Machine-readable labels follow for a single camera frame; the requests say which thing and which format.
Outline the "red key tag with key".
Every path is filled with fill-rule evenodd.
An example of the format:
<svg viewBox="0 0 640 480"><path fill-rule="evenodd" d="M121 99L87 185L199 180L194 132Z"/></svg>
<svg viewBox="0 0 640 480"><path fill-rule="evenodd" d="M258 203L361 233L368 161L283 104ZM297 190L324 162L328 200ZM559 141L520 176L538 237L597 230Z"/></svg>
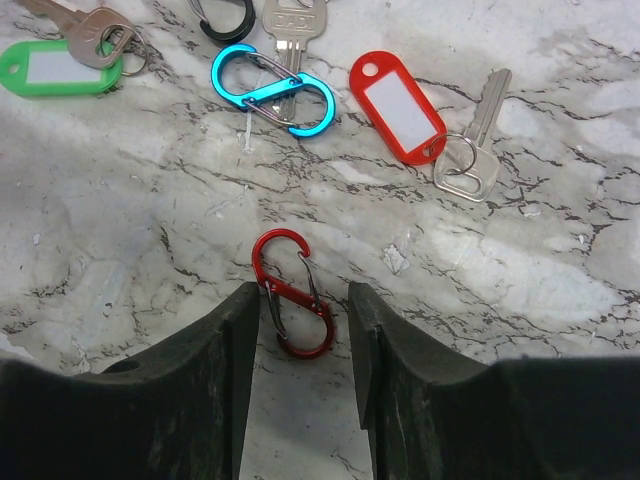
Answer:
<svg viewBox="0 0 640 480"><path fill-rule="evenodd" d="M437 188L480 203L492 192L500 161L491 135L510 86L512 72L491 73L471 124L450 131L399 57L387 51L360 56L349 74L354 98L401 163L433 166Z"/></svg>

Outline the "light blue carabiner middle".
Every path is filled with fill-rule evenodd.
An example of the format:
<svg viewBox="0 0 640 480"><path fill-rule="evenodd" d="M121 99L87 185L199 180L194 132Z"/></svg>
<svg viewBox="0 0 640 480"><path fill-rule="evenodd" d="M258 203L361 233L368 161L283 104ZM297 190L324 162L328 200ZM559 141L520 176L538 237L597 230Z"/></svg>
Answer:
<svg viewBox="0 0 640 480"><path fill-rule="evenodd" d="M242 94L229 92L223 85L224 68L232 60L243 58L248 58L256 65L267 68L278 77L278 80ZM270 121L285 127L292 136L297 138L312 138L324 133L332 125L336 117L336 100L326 83L305 72L289 70L268 56L259 53L254 46L249 44L238 43L223 48L212 62L210 77L214 91L227 103L243 112L252 111L258 113ZM324 116L314 126L301 127L294 121L284 120L281 116L263 106L265 102L275 101L285 96L294 96L302 90L315 91L324 100Z"/></svg>

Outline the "black carabiner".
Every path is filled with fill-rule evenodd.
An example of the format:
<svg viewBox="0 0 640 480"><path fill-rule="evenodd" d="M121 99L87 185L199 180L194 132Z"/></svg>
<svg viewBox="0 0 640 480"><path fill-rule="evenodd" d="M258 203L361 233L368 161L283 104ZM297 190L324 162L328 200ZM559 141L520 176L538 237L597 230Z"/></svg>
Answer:
<svg viewBox="0 0 640 480"><path fill-rule="evenodd" d="M187 3L198 19L200 30L220 47L245 39L256 21L256 11L251 0L188 0Z"/></svg>

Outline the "black key tag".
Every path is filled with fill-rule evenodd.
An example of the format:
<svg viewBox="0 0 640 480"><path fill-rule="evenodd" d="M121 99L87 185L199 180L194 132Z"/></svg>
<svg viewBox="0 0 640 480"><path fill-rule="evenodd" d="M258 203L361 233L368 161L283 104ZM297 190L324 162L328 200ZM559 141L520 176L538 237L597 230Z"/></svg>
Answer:
<svg viewBox="0 0 640 480"><path fill-rule="evenodd" d="M300 71L307 43L323 34L327 18L325 0L264 2L263 27L275 38L275 49L287 70Z"/></svg>

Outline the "green key tag with key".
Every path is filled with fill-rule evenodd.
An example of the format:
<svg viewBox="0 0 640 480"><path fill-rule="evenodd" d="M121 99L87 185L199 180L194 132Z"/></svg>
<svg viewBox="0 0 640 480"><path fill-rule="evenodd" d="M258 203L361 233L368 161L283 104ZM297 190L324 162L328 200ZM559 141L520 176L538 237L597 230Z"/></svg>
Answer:
<svg viewBox="0 0 640 480"><path fill-rule="evenodd" d="M1 54L1 85L22 97L93 95L108 91L129 73L123 55L143 37L117 11L99 6L71 10L55 1L22 1L31 13L59 28L60 40L23 41Z"/></svg>

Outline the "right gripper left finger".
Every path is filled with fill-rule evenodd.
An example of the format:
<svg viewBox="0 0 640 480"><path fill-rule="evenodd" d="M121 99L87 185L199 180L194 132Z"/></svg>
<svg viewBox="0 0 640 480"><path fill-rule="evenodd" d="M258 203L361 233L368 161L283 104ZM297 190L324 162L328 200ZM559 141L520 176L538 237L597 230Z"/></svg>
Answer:
<svg viewBox="0 0 640 480"><path fill-rule="evenodd" d="M101 373L1 364L5 479L235 479L259 324L259 289Z"/></svg>

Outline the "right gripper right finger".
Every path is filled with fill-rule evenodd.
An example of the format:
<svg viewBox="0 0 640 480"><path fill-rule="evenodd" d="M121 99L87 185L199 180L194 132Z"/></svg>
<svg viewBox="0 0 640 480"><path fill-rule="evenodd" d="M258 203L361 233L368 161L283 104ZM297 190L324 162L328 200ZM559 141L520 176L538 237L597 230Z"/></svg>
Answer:
<svg viewBox="0 0 640 480"><path fill-rule="evenodd" d="M635 479L639 361L485 365L348 289L361 427L377 479Z"/></svg>

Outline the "red carabiner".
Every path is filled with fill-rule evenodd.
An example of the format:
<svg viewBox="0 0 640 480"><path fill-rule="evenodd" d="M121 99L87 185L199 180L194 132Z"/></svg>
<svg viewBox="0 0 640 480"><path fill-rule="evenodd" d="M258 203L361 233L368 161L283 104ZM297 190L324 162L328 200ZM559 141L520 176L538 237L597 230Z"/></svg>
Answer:
<svg viewBox="0 0 640 480"><path fill-rule="evenodd" d="M269 241L276 238L287 238L295 242L299 247L297 255L306 269L306 276L309 284L308 293L305 293L302 290L269 275L264 269L262 264L262 250ZM267 302L278 334L277 341L281 349L286 354L299 360L312 360L321 357L328 352L336 336L336 326L330 307L326 302L320 299L318 290L315 286L313 274L306 261L310 256L311 249L307 241L297 232L286 228L276 228L263 233L256 240L251 254L251 263L258 285L265 288L267 292ZM319 346L310 349L303 349L295 346L289 340L288 334L281 320L281 297L313 313L324 323L325 337Z"/></svg>

